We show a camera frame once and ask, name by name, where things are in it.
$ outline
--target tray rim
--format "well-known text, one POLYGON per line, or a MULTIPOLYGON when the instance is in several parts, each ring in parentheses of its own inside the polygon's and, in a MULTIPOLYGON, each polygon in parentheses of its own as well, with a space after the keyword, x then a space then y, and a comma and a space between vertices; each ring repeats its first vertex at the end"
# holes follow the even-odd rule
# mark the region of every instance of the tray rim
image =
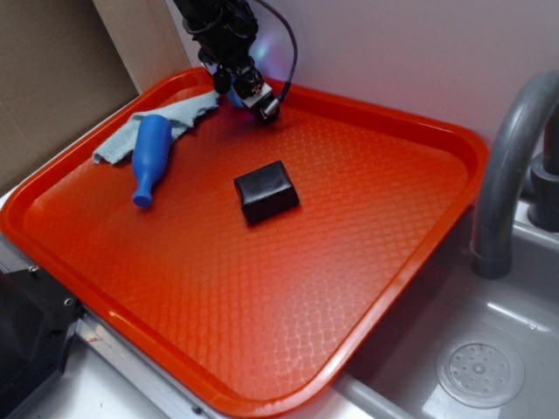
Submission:
MULTIPOLYGON (((207 72, 204 69, 189 69, 163 80, 109 117, 93 131, 83 136, 64 153, 49 161, 25 180, 11 194, 2 209, 0 209, 0 231, 20 250, 28 254, 41 266, 44 266, 55 278, 60 278, 61 282, 64 280, 65 285, 68 282, 79 283, 77 278, 81 278, 81 276, 78 272, 74 271, 71 266, 65 266, 64 261, 60 260, 57 255, 49 252, 48 249, 41 246, 41 243, 38 243, 33 237, 29 237, 25 233, 23 228, 24 212, 32 205, 35 199, 56 184, 62 174, 67 175, 71 173, 75 169, 76 164, 79 165, 84 161, 79 159, 76 163, 76 159, 72 159, 74 155, 87 155, 90 157, 97 145, 124 121, 128 120, 132 113, 149 108, 148 104, 155 101, 164 101, 164 99, 169 97, 166 94, 169 90, 177 92, 182 88, 192 86, 192 84, 195 84, 195 86, 208 85, 210 87, 210 78, 207 72)), ((274 88, 278 88, 280 83, 272 81, 271 85, 274 88)), ((207 375, 209 373, 201 366, 198 366, 198 371, 196 371, 196 368, 188 366, 186 368, 188 371, 186 372, 195 375, 197 378, 193 386, 189 384, 189 389, 208 402, 214 409, 231 416, 260 417, 286 413, 316 396, 335 378, 337 373, 341 371, 342 366, 345 365, 356 350, 355 342, 361 342, 367 337, 375 323, 382 318, 399 293, 412 281, 415 272, 420 269, 427 258, 434 252, 438 244, 443 240, 450 228, 459 220, 468 206, 473 203, 473 199, 477 195, 481 184, 483 169, 488 157, 487 147, 483 140, 477 134, 463 127, 457 127, 449 123, 397 111, 384 106, 343 98, 331 93, 318 92, 301 86, 292 86, 290 97, 292 97, 292 100, 287 99, 284 106, 291 106, 299 110, 311 112, 308 111, 308 105, 318 100, 321 103, 321 111, 316 112, 317 106, 313 106, 311 108, 314 109, 313 113, 350 123, 351 125, 395 135, 396 137, 418 142, 428 147, 438 148, 455 155, 465 165, 469 179, 457 199, 447 207, 444 215, 435 223, 427 237, 412 252, 403 267, 379 294, 378 299, 371 308, 351 329, 333 355, 328 358, 319 372, 298 390, 276 399, 254 401, 237 395, 230 388, 225 388, 226 386, 223 383, 219 386, 218 383, 211 382, 212 380, 208 381, 209 377, 207 375), (409 138, 411 132, 413 132, 413 139, 409 138), (422 137, 420 138, 421 141, 415 138, 418 134, 422 137)), ((91 284, 81 283, 77 286, 80 288, 80 294, 83 295, 83 293, 87 292, 87 303, 93 312, 100 315, 119 333, 121 333, 121 326, 128 324, 128 321, 118 313, 128 313, 129 317, 135 317, 125 307, 118 305, 118 303, 117 306, 121 307, 117 313, 114 310, 114 306, 109 305, 96 294, 98 290, 95 290, 91 284)), ((160 347, 156 333, 151 333, 147 329, 141 330, 139 327, 135 327, 132 330, 129 329, 129 325, 127 330, 126 338, 142 351, 146 352, 146 348, 157 347, 155 356, 152 354, 153 351, 147 352, 150 353, 150 356, 154 356, 154 360, 169 371, 170 374, 176 376, 176 373, 171 373, 170 371, 183 371, 185 369, 184 363, 180 362, 180 359, 184 358, 184 354, 179 351, 174 353, 166 347, 160 347)))

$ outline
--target orange tray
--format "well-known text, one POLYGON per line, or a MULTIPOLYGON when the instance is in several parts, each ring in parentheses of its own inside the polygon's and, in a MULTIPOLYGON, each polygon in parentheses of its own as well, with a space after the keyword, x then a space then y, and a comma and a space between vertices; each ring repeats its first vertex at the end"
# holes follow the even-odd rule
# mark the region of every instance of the orange tray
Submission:
POLYGON ((271 126, 222 101, 135 207, 129 161, 92 152, 131 113, 211 88, 198 69, 163 81, 18 188, 0 228, 214 409, 276 416, 335 378, 472 202, 487 150, 294 86, 271 126), (277 160, 300 206, 249 225, 233 179, 277 160))

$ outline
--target cardboard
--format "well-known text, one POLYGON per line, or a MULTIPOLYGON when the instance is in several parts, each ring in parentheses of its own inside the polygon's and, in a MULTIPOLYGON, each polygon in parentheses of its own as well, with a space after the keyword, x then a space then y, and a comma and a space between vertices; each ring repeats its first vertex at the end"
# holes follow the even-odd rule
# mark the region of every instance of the cardboard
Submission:
POLYGON ((90 1, 1 2, 0 194, 137 96, 90 1))

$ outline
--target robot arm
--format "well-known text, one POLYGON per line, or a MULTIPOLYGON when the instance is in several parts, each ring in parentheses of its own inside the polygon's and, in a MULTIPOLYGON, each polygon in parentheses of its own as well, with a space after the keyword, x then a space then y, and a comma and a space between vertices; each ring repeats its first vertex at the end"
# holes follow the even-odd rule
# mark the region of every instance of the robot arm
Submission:
POLYGON ((173 1, 183 15, 184 29, 200 44, 200 61, 217 65, 216 91, 226 94, 233 88, 257 120, 274 122, 279 102, 249 55, 259 26, 246 0, 173 1))

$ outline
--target black sponge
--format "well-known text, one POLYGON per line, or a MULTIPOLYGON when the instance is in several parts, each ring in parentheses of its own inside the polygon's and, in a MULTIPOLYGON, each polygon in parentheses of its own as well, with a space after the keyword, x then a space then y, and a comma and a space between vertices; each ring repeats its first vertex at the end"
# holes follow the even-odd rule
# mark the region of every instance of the black sponge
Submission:
POLYGON ((235 187, 249 223, 258 223, 299 204, 295 187, 281 161, 238 177, 235 187))

